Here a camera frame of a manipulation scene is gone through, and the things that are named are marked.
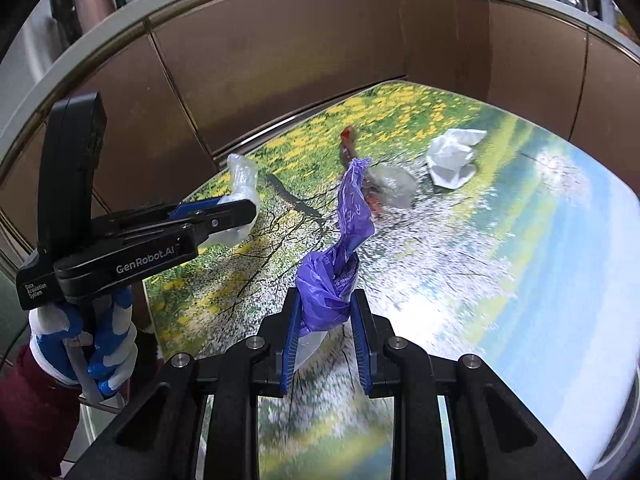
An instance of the screw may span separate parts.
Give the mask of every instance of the screw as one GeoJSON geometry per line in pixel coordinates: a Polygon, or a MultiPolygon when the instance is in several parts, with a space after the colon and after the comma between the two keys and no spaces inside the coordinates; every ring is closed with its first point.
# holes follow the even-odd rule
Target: screw
{"type": "Polygon", "coordinates": [[[247,348],[251,350],[257,350],[258,348],[262,348],[264,346],[264,339],[259,335],[252,335],[246,340],[247,348]]]}
{"type": "Polygon", "coordinates": [[[191,360],[191,356],[189,354],[176,354],[171,358],[171,364],[176,368],[184,368],[189,361],[191,360]]]}
{"type": "Polygon", "coordinates": [[[398,337],[397,335],[390,337],[386,340],[386,342],[389,344],[389,346],[391,346],[391,348],[394,348],[396,350],[402,350],[409,344],[409,342],[404,337],[398,337]]]}
{"type": "Polygon", "coordinates": [[[462,356],[462,364],[473,370],[474,368],[480,367],[482,359],[474,354],[465,354],[462,356]]]}

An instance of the glove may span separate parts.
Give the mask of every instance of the glove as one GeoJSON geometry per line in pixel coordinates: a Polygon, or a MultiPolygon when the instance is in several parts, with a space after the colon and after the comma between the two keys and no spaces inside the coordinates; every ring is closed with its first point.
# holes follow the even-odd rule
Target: glove
{"type": "MultiPolygon", "coordinates": [[[[87,371],[107,397],[114,395],[130,377],[138,357],[131,305],[130,287],[121,288],[111,296],[109,309],[96,320],[95,352],[87,371]]],[[[76,307],[66,301],[38,307],[29,312],[29,324],[29,346],[40,368],[62,384],[78,384],[63,344],[63,339],[78,337],[82,332],[82,318],[76,307]]]]}

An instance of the human hand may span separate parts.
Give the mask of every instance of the human hand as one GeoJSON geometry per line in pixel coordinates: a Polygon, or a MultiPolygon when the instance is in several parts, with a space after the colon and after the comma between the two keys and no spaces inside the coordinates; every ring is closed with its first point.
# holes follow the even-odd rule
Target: human hand
{"type": "MultiPolygon", "coordinates": [[[[87,371],[107,397],[115,394],[130,377],[138,356],[131,305],[130,287],[121,288],[111,295],[111,306],[96,320],[95,351],[87,371]]],[[[76,307],[66,301],[41,306],[29,312],[29,324],[29,346],[40,368],[62,384],[78,384],[63,343],[82,332],[82,318],[76,307]]]]}

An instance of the red object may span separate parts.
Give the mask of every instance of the red object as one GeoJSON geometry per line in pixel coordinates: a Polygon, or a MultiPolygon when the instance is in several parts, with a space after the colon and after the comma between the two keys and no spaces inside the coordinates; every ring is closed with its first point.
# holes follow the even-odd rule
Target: red object
{"type": "Polygon", "coordinates": [[[78,394],[47,375],[28,346],[20,348],[11,372],[0,380],[2,448],[7,443],[22,455],[20,462],[47,477],[59,476],[80,419],[78,394]]]}

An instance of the plastic bag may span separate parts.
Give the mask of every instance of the plastic bag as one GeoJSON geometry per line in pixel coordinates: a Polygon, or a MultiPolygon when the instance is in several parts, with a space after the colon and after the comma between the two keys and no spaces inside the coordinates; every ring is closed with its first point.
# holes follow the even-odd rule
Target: plastic bag
{"type": "Polygon", "coordinates": [[[245,156],[232,153],[226,158],[226,165],[231,174],[231,194],[223,196],[218,203],[225,204],[246,198],[255,205],[255,218],[250,224],[209,235],[209,238],[200,245],[201,247],[208,247],[213,244],[225,244],[227,247],[238,245],[249,236],[260,212],[260,196],[255,189],[258,181],[258,166],[256,163],[245,156]]]}
{"type": "Polygon", "coordinates": [[[466,184],[476,174],[476,167],[470,164],[476,158],[476,151],[470,146],[480,142],[485,135],[485,130],[450,128],[433,139],[427,150],[427,165],[433,183],[448,189],[466,184]]]}
{"type": "Polygon", "coordinates": [[[376,196],[383,204],[409,209],[418,183],[411,173],[399,166],[378,164],[367,170],[367,178],[376,186],[376,196]]]}
{"type": "Polygon", "coordinates": [[[358,277],[355,250],[374,233],[371,211],[360,187],[370,158],[354,158],[338,191],[340,239],[324,252],[307,254],[296,273],[302,300],[300,336],[324,332],[349,319],[349,300],[358,277]]]}

